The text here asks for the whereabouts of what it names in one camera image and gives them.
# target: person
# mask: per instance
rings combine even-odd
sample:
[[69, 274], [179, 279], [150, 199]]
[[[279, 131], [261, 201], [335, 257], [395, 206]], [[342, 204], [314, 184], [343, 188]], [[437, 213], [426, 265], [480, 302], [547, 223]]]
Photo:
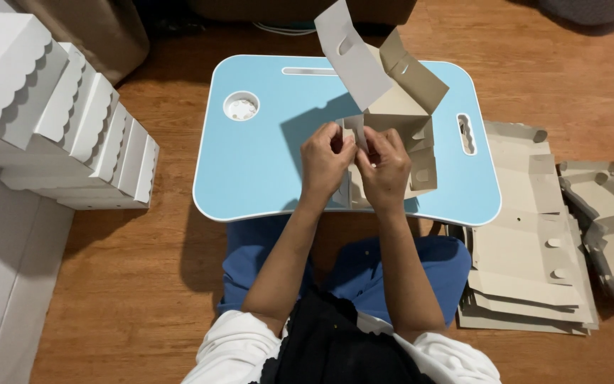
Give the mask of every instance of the person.
[[[369, 154], [330, 122], [302, 145], [290, 215], [227, 224], [224, 297], [183, 384], [499, 383], [483, 353], [441, 334], [471, 256], [447, 236], [414, 239], [403, 205], [411, 161], [395, 129], [364, 127]], [[309, 253], [354, 161], [379, 238], [341, 249], [319, 289]]]

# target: wooden floor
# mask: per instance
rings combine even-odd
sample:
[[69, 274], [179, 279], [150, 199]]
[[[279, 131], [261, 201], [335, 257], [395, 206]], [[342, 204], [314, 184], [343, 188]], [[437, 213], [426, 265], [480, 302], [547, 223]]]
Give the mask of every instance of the wooden floor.
[[[558, 161], [614, 160], [614, 33], [585, 36], [504, 0], [419, 1], [400, 33], [415, 57], [473, 77], [485, 119], [545, 127]], [[33, 384], [174, 384], [195, 365], [220, 298], [225, 226], [200, 214], [191, 189], [212, 70], [239, 53], [321, 55], [315, 35], [210, 27], [155, 43], [119, 88], [160, 144], [153, 204], [76, 213]], [[323, 268], [343, 242], [377, 231], [367, 215], [322, 221], [339, 233], [317, 242]], [[505, 383], [614, 383], [614, 316], [604, 318], [591, 337], [450, 335], [490, 356]]]

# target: white shirt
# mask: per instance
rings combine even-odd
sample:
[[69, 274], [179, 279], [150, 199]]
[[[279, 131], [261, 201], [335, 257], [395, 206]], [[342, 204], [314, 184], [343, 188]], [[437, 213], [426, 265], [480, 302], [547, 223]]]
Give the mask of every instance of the white shirt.
[[[437, 384], [500, 383], [499, 371], [482, 352], [440, 334], [426, 333], [411, 344], [387, 322], [359, 313], [363, 332], [392, 335], [418, 369]], [[284, 327], [283, 337], [287, 335]], [[182, 384], [248, 384], [260, 380], [266, 359], [278, 356], [281, 339], [249, 313], [227, 311], [205, 335], [193, 368]]]

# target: blue pants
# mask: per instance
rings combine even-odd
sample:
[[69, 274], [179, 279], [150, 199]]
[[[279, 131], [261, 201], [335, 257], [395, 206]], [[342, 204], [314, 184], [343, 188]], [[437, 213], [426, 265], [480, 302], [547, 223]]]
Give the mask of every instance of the blue pants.
[[[288, 222], [289, 214], [260, 217], [226, 225], [227, 250], [224, 268], [224, 297], [217, 305], [220, 314], [240, 310], [262, 264]], [[449, 326], [468, 279], [471, 256], [463, 243], [448, 236], [414, 239], [421, 264], [431, 283]], [[307, 262], [300, 292], [313, 284], [311, 261]], [[385, 294], [381, 248], [378, 238], [352, 242], [340, 250], [321, 290], [348, 299], [357, 310], [390, 322]]]

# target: blue lap desk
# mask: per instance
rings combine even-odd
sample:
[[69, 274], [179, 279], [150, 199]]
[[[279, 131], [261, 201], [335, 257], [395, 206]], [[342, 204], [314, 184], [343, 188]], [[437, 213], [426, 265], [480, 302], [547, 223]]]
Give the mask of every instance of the blue lap desk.
[[[422, 64], [449, 92], [432, 114], [437, 189], [405, 200], [405, 211], [465, 226], [486, 224], [499, 213], [501, 194], [473, 81], [451, 63]], [[337, 76], [284, 74], [284, 68], [331, 65], [325, 57], [237, 55], [212, 74], [193, 184], [194, 202], [210, 219], [292, 212], [302, 185], [300, 145], [322, 123], [361, 113]], [[237, 91], [259, 99], [257, 114], [243, 122], [228, 118], [223, 108]], [[470, 119], [474, 155], [464, 153], [459, 114]], [[348, 211], [333, 201], [326, 210]]]

